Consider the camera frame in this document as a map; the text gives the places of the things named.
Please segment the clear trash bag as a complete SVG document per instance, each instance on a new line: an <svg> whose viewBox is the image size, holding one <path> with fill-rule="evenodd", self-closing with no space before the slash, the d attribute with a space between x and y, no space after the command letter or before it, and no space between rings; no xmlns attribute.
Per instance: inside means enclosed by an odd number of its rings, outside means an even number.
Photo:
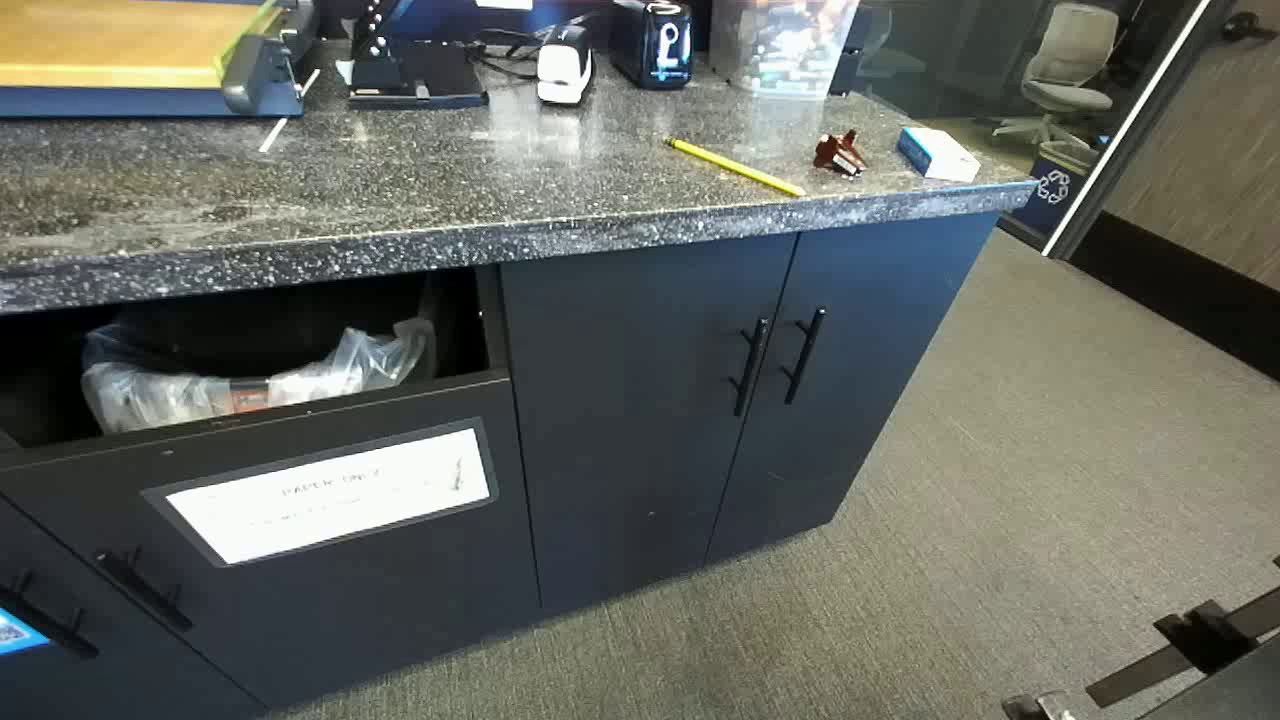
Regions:
<svg viewBox="0 0 1280 720"><path fill-rule="evenodd" d="M141 329L116 321L86 339L81 390L95 429L116 436L385 390L431 364L438 323L426 314L387 333L346 329L319 359L280 371L163 369Z"/></svg>

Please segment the cabinet door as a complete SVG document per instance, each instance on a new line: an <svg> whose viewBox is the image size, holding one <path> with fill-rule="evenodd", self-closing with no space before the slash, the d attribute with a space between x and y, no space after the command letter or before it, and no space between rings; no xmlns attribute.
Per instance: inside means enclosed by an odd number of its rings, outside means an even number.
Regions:
<svg viewBox="0 0 1280 720"><path fill-rule="evenodd" d="M745 416L745 329L794 239L528 261L502 272L538 566L580 613L705 563Z"/></svg>
<svg viewBox="0 0 1280 720"><path fill-rule="evenodd" d="M838 517L988 235L991 216L799 235L717 511L712 559L779 542ZM786 404L786 369L803 343L797 321L818 305L827 321L799 396Z"/></svg>

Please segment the yellow pencil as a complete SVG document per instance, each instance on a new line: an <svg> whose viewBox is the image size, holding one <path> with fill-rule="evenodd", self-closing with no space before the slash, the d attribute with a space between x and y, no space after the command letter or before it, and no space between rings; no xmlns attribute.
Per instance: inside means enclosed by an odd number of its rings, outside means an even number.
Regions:
<svg viewBox="0 0 1280 720"><path fill-rule="evenodd" d="M787 200L803 200L803 188L799 188L799 182L787 182L787 179L779 179L779 176L770 176L770 171L762 171L762 169L747 169L747 164L741 164L741 158L731 158L731 155L724 155L724 151L712 151L712 146L701 146L701 142L677 140L677 136L665 136L665 142L668 142L672 151L691 155L691 158L701 158L701 164L712 164L712 169L721 169L721 171L728 171L728 176L741 176L741 179L762 182L762 188L770 188L770 191L779 191L779 196L787 196Z"/></svg>

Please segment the white blue sticky note pad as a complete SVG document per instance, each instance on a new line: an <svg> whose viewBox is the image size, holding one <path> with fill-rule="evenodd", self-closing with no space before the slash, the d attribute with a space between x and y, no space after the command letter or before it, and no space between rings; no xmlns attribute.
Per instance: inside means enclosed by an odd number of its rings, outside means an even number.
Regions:
<svg viewBox="0 0 1280 720"><path fill-rule="evenodd" d="M905 126L895 151L932 179L974 179L981 158L940 126Z"/></svg>

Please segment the right cabinet door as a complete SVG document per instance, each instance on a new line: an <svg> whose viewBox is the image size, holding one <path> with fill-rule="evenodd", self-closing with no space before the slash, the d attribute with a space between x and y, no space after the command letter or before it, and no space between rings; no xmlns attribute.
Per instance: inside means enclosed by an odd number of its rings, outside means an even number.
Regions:
<svg viewBox="0 0 1280 720"><path fill-rule="evenodd" d="M779 542L838 517L988 235L991 216L799 235L717 511L712 559ZM786 369L803 343L797 321L818 305L827 321L799 396L786 404Z"/></svg>

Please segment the white office chair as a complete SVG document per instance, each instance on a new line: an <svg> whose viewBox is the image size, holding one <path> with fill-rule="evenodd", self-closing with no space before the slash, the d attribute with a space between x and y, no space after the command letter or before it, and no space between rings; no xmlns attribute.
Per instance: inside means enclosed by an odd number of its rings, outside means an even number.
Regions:
<svg viewBox="0 0 1280 720"><path fill-rule="evenodd" d="M1072 116L1104 116L1113 96L1096 87L1096 74L1116 53L1116 30L1119 14L1113 6L1059 0L1021 74L1021 96L1033 105L1033 116L1008 116L991 136L1039 146L1069 140Z"/></svg>

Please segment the black desk organizer stand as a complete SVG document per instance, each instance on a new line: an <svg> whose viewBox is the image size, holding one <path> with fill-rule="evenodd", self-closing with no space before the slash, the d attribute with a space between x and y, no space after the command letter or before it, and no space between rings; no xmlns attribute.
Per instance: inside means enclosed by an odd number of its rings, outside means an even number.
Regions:
<svg viewBox="0 0 1280 720"><path fill-rule="evenodd" d="M352 105L485 108L476 0L363 0L352 28Z"/></svg>

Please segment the white stapler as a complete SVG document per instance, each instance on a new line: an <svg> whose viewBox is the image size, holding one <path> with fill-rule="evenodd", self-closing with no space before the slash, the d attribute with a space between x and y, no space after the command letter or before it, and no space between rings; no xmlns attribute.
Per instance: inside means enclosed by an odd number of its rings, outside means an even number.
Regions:
<svg viewBox="0 0 1280 720"><path fill-rule="evenodd" d="M543 42L538 53L538 96L552 108L576 108L595 74L595 57L580 42Z"/></svg>

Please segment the left cabinet door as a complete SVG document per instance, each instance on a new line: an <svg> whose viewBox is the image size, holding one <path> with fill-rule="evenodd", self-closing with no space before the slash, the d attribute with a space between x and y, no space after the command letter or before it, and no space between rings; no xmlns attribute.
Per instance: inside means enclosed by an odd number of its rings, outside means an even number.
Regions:
<svg viewBox="0 0 1280 720"><path fill-rule="evenodd" d="M745 329L794 239L528 261L502 272L538 566L580 613L705 563L745 416Z"/></svg>

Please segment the red staple remover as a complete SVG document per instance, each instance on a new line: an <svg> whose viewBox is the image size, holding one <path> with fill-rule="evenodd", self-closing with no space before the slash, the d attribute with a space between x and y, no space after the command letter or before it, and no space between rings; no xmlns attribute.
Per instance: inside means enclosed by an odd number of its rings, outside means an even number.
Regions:
<svg viewBox="0 0 1280 720"><path fill-rule="evenodd" d="M856 146L856 131L822 136L818 151L812 151L812 164L845 171L845 176L862 176L867 169L863 151Z"/></svg>

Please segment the blue label on drawer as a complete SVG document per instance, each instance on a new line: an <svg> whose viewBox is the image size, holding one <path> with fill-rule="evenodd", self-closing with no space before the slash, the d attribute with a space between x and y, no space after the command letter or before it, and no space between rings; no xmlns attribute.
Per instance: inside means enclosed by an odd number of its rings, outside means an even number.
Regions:
<svg viewBox="0 0 1280 720"><path fill-rule="evenodd" d="M20 654L32 649L49 649L49 636L38 633L28 620L14 614L8 606L0 606L0 654Z"/></svg>

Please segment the white label on bin drawer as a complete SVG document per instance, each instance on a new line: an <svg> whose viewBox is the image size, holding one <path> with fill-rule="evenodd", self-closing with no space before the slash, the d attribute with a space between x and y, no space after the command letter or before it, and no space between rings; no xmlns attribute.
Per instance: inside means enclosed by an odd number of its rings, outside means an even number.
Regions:
<svg viewBox="0 0 1280 720"><path fill-rule="evenodd" d="M469 509L491 496L485 436L454 429L370 452L170 491L163 503L222 563Z"/></svg>

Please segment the black trash bin drawer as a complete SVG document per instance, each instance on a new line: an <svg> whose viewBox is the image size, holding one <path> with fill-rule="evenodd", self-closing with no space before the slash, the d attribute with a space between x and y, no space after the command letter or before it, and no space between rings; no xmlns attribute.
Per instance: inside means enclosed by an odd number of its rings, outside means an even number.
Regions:
<svg viewBox="0 0 1280 720"><path fill-rule="evenodd" d="M454 429L485 436L469 509L222 563L170 491L249 479ZM385 390L201 429L20 448L4 491L173 640L288 707L496 640L540 613L514 384Z"/></svg>

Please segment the clear plastic supply box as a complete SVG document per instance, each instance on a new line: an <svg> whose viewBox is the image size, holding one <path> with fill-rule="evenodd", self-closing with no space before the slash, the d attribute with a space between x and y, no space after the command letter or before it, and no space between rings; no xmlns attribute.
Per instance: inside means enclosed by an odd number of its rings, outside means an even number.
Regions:
<svg viewBox="0 0 1280 720"><path fill-rule="evenodd" d="M862 0L712 0L709 64L751 96L823 96Z"/></svg>

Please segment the wooden paper trimmer board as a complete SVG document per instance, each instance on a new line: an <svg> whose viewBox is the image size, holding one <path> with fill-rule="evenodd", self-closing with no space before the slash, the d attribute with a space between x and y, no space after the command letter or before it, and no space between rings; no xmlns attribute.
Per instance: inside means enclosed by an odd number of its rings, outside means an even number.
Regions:
<svg viewBox="0 0 1280 720"><path fill-rule="evenodd" d="M4 121L302 116L318 0L0 0Z"/></svg>

